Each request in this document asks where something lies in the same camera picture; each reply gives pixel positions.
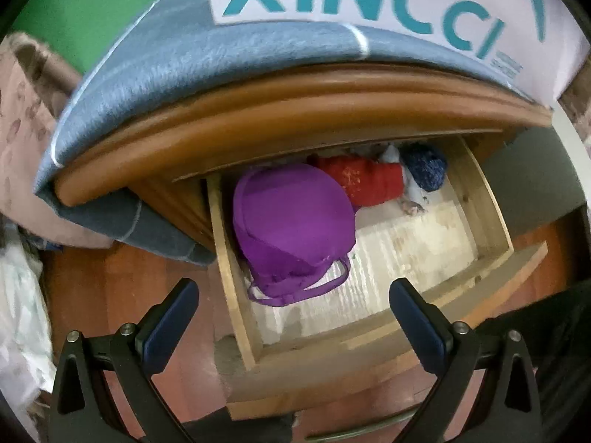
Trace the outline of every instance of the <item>purple strap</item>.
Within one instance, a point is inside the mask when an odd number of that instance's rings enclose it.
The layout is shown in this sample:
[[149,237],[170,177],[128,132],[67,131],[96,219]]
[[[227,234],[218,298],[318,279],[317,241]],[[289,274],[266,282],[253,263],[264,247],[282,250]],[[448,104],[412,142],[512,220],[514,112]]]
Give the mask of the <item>purple strap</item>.
[[252,289],[253,285],[251,285],[248,288],[248,297],[257,303],[260,303],[261,305],[274,306],[278,308],[290,305],[292,303],[297,303],[298,301],[303,301],[305,299],[324,295],[338,286],[341,286],[343,283],[345,283],[345,281],[347,281],[347,278],[349,277],[349,272],[351,271],[351,263],[349,262],[349,258],[344,256],[339,258],[337,261],[340,261],[344,267],[343,274],[340,277],[325,283],[324,285],[298,290],[290,295],[282,295],[275,298],[257,298]]

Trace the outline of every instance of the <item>metal screw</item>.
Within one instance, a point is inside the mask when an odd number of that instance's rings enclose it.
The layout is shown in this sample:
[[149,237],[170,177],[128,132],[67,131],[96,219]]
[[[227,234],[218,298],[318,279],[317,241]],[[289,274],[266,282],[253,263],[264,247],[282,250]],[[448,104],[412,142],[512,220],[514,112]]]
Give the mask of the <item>metal screw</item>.
[[123,336],[129,336],[135,331],[135,325],[133,323],[126,323],[125,325],[121,325],[119,328],[119,333]]
[[459,335],[465,335],[470,331],[468,324],[464,323],[463,321],[456,321],[451,325],[451,327],[453,328],[453,331]]
[[517,330],[510,330],[509,338],[513,341],[521,341],[521,333],[519,333]]
[[80,332],[74,330],[74,331],[70,331],[70,333],[68,333],[66,340],[68,341],[68,343],[74,343],[78,338],[80,338]]

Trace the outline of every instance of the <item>red clothing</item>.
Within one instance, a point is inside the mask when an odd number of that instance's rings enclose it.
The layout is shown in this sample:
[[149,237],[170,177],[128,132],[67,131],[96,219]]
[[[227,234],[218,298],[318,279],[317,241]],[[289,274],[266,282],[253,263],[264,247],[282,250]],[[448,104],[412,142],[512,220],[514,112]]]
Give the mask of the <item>red clothing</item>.
[[368,158],[343,155],[308,158],[308,163],[328,173],[347,193],[353,206],[372,207],[404,193],[403,167],[376,163]]

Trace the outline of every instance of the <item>purple bag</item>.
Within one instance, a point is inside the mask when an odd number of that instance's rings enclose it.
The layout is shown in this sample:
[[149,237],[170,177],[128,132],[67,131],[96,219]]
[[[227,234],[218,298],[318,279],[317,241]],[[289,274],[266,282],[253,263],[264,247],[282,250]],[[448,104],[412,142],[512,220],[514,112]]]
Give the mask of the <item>purple bag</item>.
[[[234,192],[234,231],[252,273],[248,296],[268,306],[286,306],[324,295],[343,284],[351,269],[355,213],[341,186],[305,164],[256,168]],[[315,288],[333,262],[340,277]],[[268,298],[257,298],[256,286]]]

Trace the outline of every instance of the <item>green wall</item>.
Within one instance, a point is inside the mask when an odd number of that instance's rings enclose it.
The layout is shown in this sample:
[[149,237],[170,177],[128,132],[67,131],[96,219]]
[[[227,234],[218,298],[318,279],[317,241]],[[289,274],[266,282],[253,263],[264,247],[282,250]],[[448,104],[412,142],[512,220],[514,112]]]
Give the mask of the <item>green wall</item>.
[[80,72],[154,0],[30,0],[13,28],[48,43]]

